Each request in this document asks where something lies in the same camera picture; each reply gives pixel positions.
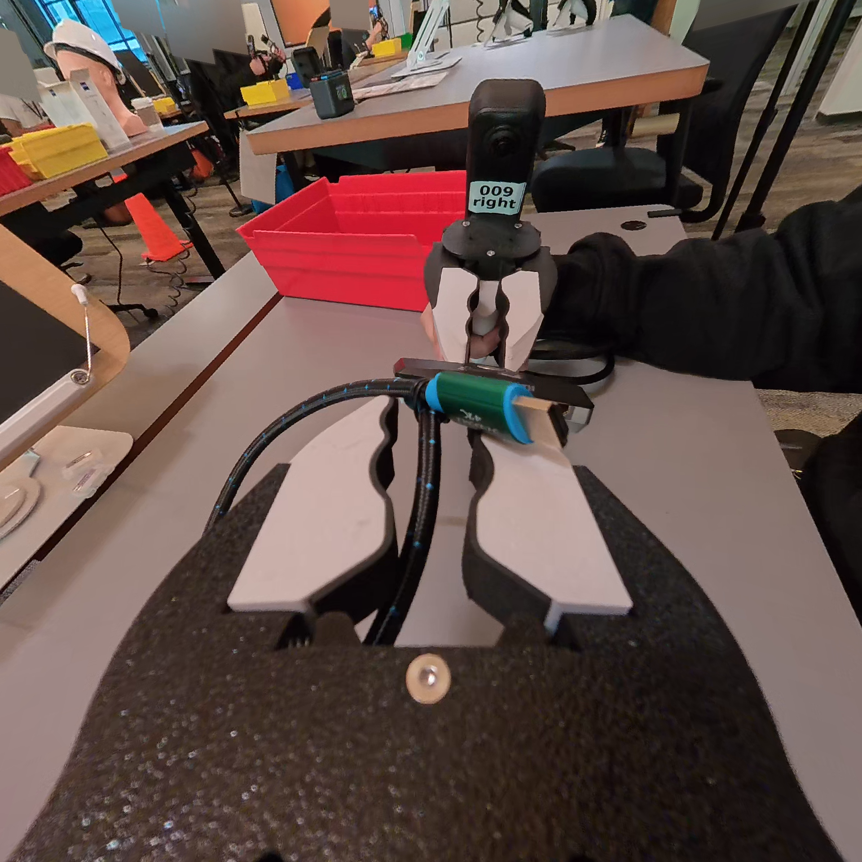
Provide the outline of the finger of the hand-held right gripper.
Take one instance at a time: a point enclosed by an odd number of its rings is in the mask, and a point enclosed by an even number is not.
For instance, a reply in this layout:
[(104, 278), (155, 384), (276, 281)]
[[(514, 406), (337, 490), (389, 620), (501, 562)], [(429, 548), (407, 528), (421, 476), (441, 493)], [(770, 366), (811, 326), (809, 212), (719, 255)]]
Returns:
[(498, 300), (498, 364), (509, 372), (528, 361), (544, 315), (538, 273), (513, 273), (501, 279)]
[(466, 365), (471, 353), (472, 315), (479, 299), (479, 278), (462, 268), (442, 268), (431, 301), (431, 328), (439, 357)]

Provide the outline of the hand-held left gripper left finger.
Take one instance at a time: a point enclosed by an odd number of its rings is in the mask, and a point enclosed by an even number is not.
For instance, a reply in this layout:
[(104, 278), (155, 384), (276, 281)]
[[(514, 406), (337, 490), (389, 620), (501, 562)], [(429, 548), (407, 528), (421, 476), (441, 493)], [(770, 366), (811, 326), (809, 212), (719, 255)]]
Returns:
[(229, 594), (232, 611), (340, 612), (354, 623), (377, 613), (397, 576), (388, 489), (398, 407), (377, 396), (292, 459)]

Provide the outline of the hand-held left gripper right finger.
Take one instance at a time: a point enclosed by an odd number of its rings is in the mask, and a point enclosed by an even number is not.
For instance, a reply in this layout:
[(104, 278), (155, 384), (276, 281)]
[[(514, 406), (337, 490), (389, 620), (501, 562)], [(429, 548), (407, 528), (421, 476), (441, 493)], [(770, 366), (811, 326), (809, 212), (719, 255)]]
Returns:
[(633, 600), (564, 452), (478, 432), (470, 442), (468, 598), (503, 624), (527, 616), (548, 633), (569, 614), (627, 615)]

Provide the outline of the black video switch box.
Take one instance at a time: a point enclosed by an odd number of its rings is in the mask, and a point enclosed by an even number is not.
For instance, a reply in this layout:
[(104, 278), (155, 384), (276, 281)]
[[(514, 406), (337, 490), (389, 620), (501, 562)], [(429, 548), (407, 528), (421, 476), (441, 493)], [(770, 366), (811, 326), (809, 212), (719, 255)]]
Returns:
[(439, 373), (461, 373), (477, 378), (520, 383), (529, 389), (533, 396), (560, 405), (569, 429), (573, 433), (587, 427), (593, 415), (593, 402), (574, 378), (529, 371), (514, 372), (501, 369), (496, 365), (459, 364), (416, 358), (401, 358), (393, 365), (393, 374), (399, 378), (429, 380)]

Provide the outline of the black braided cable green plugs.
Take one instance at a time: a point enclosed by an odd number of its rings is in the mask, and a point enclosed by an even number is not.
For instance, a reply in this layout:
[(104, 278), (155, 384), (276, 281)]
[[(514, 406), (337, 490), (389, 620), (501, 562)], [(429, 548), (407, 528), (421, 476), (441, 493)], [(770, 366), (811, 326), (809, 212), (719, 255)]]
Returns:
[(414, 412), (418, 429), (414, 497), (404, 542), (398, 543), (396, 582), (364, 640), (368, 646), (390, 647), (411, 609), (434, 537), (440, 498), (441, 425), (452, 421), (523, 445), (538, 442), (545, 431), (554, 441), (565, 443), (567, 432), (557, 405), (543, 403), (520, 383), (461, 373), (439, 373), (429, 380), (398, 377), (343, 383), (305, 398), (253, 438), (222, 485), (203, 533), (213, 531), (225, 518), (251, 467), (277, 437), (333, 405), (377, 396), (404, 403)]

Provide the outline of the smooth black cable green plug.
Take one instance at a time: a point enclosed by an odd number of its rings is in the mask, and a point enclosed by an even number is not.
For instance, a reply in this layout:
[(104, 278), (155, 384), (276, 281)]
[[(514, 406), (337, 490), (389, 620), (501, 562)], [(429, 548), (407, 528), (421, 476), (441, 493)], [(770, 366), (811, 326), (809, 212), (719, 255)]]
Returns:
[(540, 337), (533, 345), (525, 371), (545, 382), (572, 384), (591, 393), (606, 385), (615, 366), (616, 357), (606, 344)]

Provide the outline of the person's right forearm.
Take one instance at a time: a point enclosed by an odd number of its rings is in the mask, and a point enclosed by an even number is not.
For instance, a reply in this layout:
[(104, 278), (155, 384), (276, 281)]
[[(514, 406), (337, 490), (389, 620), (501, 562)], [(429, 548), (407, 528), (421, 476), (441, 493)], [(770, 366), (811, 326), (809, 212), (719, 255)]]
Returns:
[(769, 233), (635, 255), (594, 233), (554, 258), (540, 337), (760, 389), (861, 393), (861, 189)]

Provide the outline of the person's right hand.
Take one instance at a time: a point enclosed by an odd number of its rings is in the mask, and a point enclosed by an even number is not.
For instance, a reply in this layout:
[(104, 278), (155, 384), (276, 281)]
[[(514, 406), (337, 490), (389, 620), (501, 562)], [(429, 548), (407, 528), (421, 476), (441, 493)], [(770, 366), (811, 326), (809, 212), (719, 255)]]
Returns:
[(431, 304), (421, 315), (422, 329), (431, 342), (437, 361), (464, 365), (470, 361), (483, 361), (498, 350), (501, 342), (499, 328), (490, 329), (485, 334), (469, 334), (466, 318), (452, 321), (449, 317), (439, 316)]

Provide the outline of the grey table wooden edge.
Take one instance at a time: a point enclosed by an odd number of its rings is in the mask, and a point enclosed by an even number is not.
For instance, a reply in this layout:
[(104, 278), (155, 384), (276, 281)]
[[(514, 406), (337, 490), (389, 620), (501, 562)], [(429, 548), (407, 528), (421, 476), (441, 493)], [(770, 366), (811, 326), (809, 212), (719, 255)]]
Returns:
[(119, 153), (2, 196), (1, 216), (10, 217), (62, 191), (75, 191), (76, 197), (58, 210), (22, 218), (22, 226), (41, 237), (70, 229), (110, 206), (154, 189), (167, 201), (210, 276), (217, 279), (225, 267), (172, 184), (174, 177), (193, 165), (189, 141), (208, 131), (206, 123), (191, 123), (170, 127), (162, 135), (142, 135)]
[(546, 99), (543, 132), (553, 138), (572, 131), (581, 114), (696, 97), (708, 70), (704, 57), (632, 16), (454, 54), (458, 64), (434, 87), (374, 97), (328, 120), (309, 105), (253, 130), (249, 145), (256, 155), (304, 151), (361, 172), (461, 169), (469, 102), (486, 79), (537, 81)]

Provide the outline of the papers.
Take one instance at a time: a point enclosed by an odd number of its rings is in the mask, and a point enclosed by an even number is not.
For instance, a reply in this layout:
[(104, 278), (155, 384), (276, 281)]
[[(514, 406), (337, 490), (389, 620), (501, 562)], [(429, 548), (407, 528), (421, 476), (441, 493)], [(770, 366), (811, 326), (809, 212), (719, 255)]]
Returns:
[(414, 92), (433, 88), (448, 75), (448, 68), (424, 70), (423, 74), (408, 75), (401, 79), (391, 79), (381, 84), (369, 84), (352, 91), (354, 102), (363, 102), (404, 92)]

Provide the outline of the red plastic bin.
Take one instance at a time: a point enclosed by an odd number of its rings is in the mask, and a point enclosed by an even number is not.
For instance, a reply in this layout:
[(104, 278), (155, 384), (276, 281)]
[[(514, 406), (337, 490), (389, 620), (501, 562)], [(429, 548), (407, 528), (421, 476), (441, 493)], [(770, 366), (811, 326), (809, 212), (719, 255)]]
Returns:
[(423, 270), (466, 211), (466, 172), (316, 180), (238, 228), (289, 297), (421, 312)]

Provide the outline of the black office chair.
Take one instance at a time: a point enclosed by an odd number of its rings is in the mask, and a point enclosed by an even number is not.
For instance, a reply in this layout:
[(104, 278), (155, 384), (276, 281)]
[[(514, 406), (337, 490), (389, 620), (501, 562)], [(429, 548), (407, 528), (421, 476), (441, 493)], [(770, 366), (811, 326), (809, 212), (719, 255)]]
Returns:
[(602, 146), (542, 161), (531, 185), (538, 212), (666, 204), (686, 223), (722, 207), (737, 133), (752, 88), (793, 15), (785, 5), (757, 16), (694, 28), (683, 46), (708, 60), (701, 95), (690, 102), (683, 150), (677, 135), (656, 149)]

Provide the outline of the black and teal case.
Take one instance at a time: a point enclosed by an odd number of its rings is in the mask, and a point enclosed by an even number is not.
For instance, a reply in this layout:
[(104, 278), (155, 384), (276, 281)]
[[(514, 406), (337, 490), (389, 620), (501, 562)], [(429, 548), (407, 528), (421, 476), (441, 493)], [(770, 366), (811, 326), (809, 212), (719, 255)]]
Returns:
[(345, 70), (326, 70), (309, 82), (309, 93), (319, 119), (329, 120), (352, 113), (355, 101)]

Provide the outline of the white flat tray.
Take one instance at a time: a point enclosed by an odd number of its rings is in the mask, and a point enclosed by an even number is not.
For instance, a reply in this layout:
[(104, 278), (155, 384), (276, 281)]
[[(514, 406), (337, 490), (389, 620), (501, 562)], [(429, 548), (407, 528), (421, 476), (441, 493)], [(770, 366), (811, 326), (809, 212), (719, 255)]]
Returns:
[(129, 453), (132, 443), (132, 436), (122, 432), (57, 426), (2, 470), (1, 484), (29, 476), (42, 485), (35, 511), (14, 532), (1, 539), (2, 587), (6, 587), (48, 539), (90, 499), (72, 497), (69, 483), (61, 476), (62, 467), (78, 455), (97, 448), (115, 469)]

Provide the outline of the orange screen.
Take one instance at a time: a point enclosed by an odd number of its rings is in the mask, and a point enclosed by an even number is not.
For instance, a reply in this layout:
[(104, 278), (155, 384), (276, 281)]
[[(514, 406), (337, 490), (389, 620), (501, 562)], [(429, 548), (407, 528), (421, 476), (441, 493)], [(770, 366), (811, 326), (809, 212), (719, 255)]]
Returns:
[(272, 1), (272, 5), (287, 46), (305, 44), (318, 19), (329, 14), (329, 1)]

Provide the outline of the small clear packet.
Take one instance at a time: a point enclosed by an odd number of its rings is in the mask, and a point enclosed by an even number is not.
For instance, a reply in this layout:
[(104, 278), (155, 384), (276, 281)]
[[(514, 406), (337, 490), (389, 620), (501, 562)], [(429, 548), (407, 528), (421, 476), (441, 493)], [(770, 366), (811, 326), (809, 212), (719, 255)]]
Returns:
[(113, 469), (102, 452), (92, 448), (65, 464), (61, 476), (69, 483), (72, 497), (85, 500), (96, 494)]

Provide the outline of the grey panel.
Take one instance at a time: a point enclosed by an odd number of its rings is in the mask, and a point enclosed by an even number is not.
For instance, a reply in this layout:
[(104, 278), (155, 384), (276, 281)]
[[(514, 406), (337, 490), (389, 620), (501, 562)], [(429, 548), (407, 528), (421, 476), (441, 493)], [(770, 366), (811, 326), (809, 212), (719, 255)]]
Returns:
[(240, 188), (243, 197), (267, 205), (276, 203), (277, 157), (275, 154), (256, 155), (250, 145), (249, 134), (240, 133)]

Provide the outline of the black tripod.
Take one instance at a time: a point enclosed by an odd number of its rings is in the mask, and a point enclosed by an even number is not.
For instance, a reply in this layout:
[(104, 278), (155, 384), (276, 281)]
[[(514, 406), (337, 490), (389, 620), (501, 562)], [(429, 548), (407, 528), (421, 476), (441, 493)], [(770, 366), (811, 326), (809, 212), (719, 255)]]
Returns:
[(726, 232), (739, 195), (755, 165), (760, 147), (780, 113), (782, 101), (788, 97), (791, 102), (787, 106), (783, 122), (734, 231), (738, 233), (764, 226), (766, 200), (790, 152), (809, 105), (827, 70), (827, 65), (835, 53), (846, 24), (852, 14), (860, 9), (860, 2), (800, 2), (799, 8), (795, 33), (755, 125), (736, 178), (727, 192), (724, 206), (711, 235), (713, 241), (720, 240)]

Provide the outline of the person's torso in black clothing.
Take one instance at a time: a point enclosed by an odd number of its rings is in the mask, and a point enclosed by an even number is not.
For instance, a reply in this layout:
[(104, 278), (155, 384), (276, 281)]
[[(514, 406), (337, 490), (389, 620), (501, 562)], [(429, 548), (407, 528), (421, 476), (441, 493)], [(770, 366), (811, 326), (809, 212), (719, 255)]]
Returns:
[(839, 433), (775, 434), (857, 620), (861, 620), (861, 416)]

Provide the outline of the round white disc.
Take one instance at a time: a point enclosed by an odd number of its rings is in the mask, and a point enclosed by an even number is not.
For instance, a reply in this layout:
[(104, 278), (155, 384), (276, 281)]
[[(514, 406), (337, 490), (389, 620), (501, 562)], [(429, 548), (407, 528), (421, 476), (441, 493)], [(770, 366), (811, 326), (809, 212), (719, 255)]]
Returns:
[(14, 532), (35, 511), (42, 485), (29, 476), (13, 478), (1, 486), (1, 539)]

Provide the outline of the orange traffic cone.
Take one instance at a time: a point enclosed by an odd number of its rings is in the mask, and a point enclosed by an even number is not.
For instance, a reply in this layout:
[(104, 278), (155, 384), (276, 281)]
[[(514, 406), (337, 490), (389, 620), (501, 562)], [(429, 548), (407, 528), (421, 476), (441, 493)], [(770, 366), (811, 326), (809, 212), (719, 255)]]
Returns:
[(124, 203), (145, 244), (142, 258), (146, 261), (166, 263), (193, 247), (192, 242), (178, 237), (144, 194), (139, 193)]

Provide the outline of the tall white carton box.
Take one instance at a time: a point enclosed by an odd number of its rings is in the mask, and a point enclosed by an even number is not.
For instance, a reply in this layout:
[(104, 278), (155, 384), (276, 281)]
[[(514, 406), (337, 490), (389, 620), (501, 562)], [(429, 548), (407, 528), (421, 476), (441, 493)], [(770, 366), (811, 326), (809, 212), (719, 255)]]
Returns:
[(130, 139), (92, 80), (89, 70), (72, 70), (69, 73), (68, 81), (74, 85), (79, 93), (84, 106), (92, 117), (92, 125), (108, 152), (113, 153), (128, 148)]

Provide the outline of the white hard hat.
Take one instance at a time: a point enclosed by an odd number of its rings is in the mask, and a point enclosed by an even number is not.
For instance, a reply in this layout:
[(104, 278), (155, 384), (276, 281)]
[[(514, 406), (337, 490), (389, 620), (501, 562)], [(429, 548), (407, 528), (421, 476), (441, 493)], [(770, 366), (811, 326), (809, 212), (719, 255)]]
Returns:
[(59, 62), (60, 51), (96, 60), (111, 68), (118, 79), (124, 78), (123, 66), (107, 41), (80, 22), (64, 19), (54, 26), (52, 38), (44, 44), (43, 52), (52, 61)]

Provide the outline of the small white carton box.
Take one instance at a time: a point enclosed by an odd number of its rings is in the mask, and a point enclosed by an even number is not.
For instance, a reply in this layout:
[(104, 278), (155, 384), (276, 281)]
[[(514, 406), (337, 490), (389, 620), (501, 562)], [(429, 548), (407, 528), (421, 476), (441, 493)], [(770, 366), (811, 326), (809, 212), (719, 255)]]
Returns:
[(41, 107), (56, 128), (92, 122), (79, 93), (69, 81), (38, 84)]

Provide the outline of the small red ribbed bin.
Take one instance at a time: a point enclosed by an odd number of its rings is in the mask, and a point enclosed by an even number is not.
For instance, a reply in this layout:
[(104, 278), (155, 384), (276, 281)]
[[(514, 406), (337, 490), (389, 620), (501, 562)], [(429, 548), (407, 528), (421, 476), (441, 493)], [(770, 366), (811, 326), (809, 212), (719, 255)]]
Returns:
[(26, 189), (33, 184), (33, 181), (27, 177), (27, 174), (12, 157), (11, 149), (8, 145), (1, 145), (0, 161), (1, 197), (21, 189)]

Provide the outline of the black board with wooden frame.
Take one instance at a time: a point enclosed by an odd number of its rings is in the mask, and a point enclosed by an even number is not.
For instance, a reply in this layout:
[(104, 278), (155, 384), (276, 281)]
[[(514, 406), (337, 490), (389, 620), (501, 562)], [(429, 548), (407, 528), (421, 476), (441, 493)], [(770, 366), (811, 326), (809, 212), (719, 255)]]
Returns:
[(1, 228), (1, 467), (6, 468), (125, 368), (126, 329), (90, 298), (93, 380), (71, 372), (86, 365), (84, 314), (75, 282)]

